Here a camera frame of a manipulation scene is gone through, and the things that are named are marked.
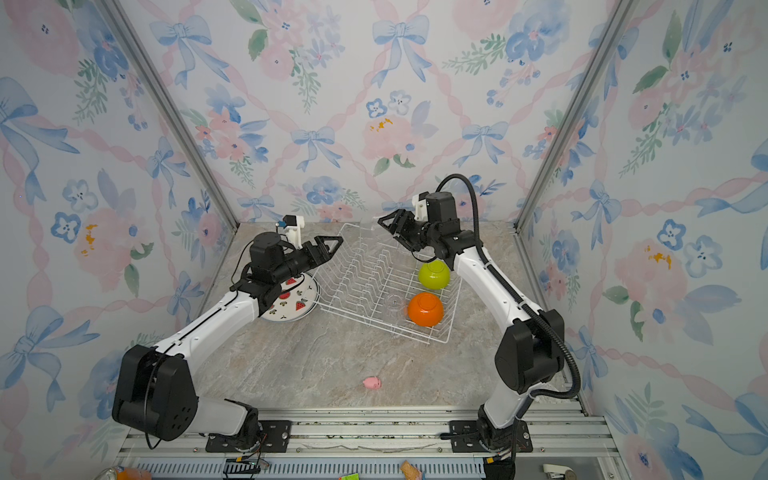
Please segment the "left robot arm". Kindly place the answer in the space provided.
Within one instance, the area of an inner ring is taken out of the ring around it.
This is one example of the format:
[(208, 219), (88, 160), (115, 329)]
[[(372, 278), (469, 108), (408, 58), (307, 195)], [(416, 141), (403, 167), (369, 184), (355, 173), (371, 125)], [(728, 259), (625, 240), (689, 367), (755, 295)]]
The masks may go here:
[(215, 435), (247, 452), (264, 435), (257, 408), (198, 395), (194, 373), (225, 341), (278, 303), (284, 285), (331, 261), (341, 236), (317, 236), (299, 246), (277, 232), (263, 232), (249, 245), (249, 262), (227, 294), (211, 309), (151, 347), (134, 346), (122, 357), (112, 418), (151, 441), (184, 434)]

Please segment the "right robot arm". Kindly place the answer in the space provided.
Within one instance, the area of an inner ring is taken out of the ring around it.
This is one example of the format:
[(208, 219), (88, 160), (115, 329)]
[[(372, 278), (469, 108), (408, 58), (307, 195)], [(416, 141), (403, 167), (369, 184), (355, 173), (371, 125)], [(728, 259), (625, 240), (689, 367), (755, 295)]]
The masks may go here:
[(430, 249), (467, 283), (492, 314), (501, 340), (494, 356), (499, 380), (478, 410), (477, 431), (489, 451), (510, 449), (522, 432), (525, 413), (539, 397), (572, 399), (578, 371), (563, 341), (565, 322), (526, 297), (491, 259), (479, 235), (479, 222), (464, 229), (453, 196), (422, 193), (414, 208), (397, 209), (377, 219), (412, 253)]

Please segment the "watermelon pattern plate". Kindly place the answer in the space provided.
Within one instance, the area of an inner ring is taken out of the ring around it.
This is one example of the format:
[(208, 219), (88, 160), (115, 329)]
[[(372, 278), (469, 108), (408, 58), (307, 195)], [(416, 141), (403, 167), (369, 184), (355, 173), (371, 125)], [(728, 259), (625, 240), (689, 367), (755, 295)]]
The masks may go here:
[(317, 301), (317, 282), (311, 274), (304, 273), (281, 284), (280, 295), (261, 318), (277, 323), (297, 321), (309, 315)]

